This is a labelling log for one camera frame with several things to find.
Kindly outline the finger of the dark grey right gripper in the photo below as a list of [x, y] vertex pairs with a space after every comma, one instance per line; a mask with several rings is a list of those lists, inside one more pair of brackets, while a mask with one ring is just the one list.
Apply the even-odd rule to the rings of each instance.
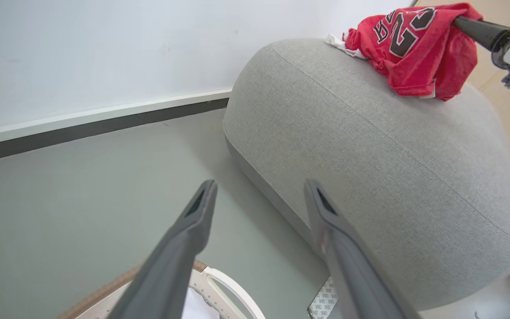
[[314, 243], [324, 254], [345, 319], [418, 319], [357, 230], [317, 180], [304, 183]]

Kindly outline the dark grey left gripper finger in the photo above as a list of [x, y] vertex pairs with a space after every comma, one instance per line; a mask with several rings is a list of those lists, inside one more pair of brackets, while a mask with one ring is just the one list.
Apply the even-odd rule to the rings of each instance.
[[180, 319], [196, 256], [206, 248], [218, 184], [202, 182], [120, 297], [110, 319]]

